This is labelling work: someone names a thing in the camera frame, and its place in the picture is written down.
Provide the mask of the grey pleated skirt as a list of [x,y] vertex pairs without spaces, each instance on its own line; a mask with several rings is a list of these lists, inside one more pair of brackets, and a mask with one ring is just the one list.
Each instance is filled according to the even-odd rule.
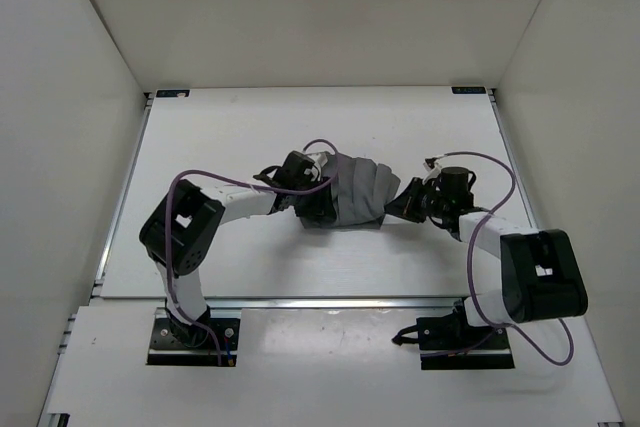
[[400,178],[382,163],[362,157],[323,152],[321,181],[331,185],[304,196],[294,208],[305,228],[379,229],[385,206],[398,193]]

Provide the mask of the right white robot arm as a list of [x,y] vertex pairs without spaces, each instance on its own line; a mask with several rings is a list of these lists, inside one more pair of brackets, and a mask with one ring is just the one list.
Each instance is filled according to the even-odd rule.
[[449,338],[471,347],[484,327],[580,317],[588,295],[569,236],[558,229],[522,227],[474,205],[476,174],[464,167],[436,168],[426,179],[414,178],[385,206],[388,215],[414,223],[431,221],[468,245],[467,280],[473,281],[475,248],[500,262],[501,286],[470,296],[463,312],[448,323]]

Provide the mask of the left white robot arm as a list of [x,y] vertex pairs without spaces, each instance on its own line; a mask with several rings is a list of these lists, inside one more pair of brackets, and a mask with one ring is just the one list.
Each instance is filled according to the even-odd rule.
[[330,194],[337,169],[329,163],[337,159],[337,151],[292,151],[282,165],[259,172],[255,184],[194,169],[174,178],[139,240],[162,276],[169,330],[182,345],[222,352],[198,272],[218,229],[289,208],[302,212]]

